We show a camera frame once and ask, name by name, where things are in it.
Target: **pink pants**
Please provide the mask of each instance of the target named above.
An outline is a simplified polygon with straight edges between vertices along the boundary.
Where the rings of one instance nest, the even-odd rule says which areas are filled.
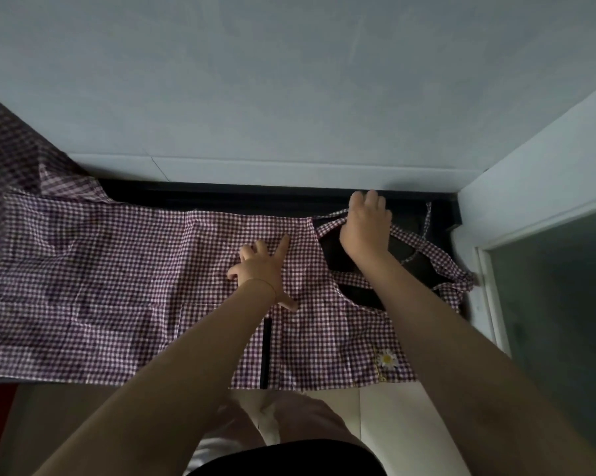
[[[273,411],[280,443],[334,439],[367,448],[324,401],[295,392],[270,392],[265,406]],[[258,428],[238,401],[229,399],[219,407],[184,474],[217,457],[262,446],[265,441]]]

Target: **person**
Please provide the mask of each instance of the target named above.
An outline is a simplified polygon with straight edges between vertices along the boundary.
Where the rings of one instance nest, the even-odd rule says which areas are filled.
[[[376,191],[353,193],[340,242],[375,288],[472,474],[596,475],[596,450],[505,354],[390,255],[392,215],[385,207]],[[199,475],[383,474],[323,402],[273,393],[281,443],[265,446],[227,398],[263,316],[275,303],[297,307],[281,279],[288,245],[283,238],[273,255],[261,240],[243,247],[241,263],[228,272],[238,279],[235,292],[122,386],[36,475],[179,476],[189,464]],[[220,443],[231,454],[207,462]]]

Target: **hanging checkered cloth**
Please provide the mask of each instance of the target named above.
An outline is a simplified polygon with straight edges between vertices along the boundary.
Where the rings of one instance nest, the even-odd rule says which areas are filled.
[[[319,238],[342,223],[116,203],[0,107],[0,376],[122,384],[235,290],[226,273],[242,245],[263,239],[273,251],[288,233],[283,280],[300,310],[267,315],[268,387],[412,381],[389,317],[338,286],[366,281],[328,270]],[[453,306],[471,288],[443,251],[396,227],[391,234],[453,281],[437,288]],[[259,387],[262,332],[231,387]],[[384,353],[398,364],[378,364]]]

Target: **person's right arm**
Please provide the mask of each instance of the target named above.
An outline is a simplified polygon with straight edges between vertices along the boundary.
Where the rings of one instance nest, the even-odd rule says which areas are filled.
[[[350,199],[340,233],[474,475],[593,476],[596,450],[494,344],[388,252],[390,212]]]

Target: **embroidered daisy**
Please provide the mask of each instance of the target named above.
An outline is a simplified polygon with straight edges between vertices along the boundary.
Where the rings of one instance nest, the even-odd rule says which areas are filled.
[[[384,350],[381,354],[377,355],[377,364],[385,369],[393,369],[399,366],[397,356],[392,353],[390,349]]]

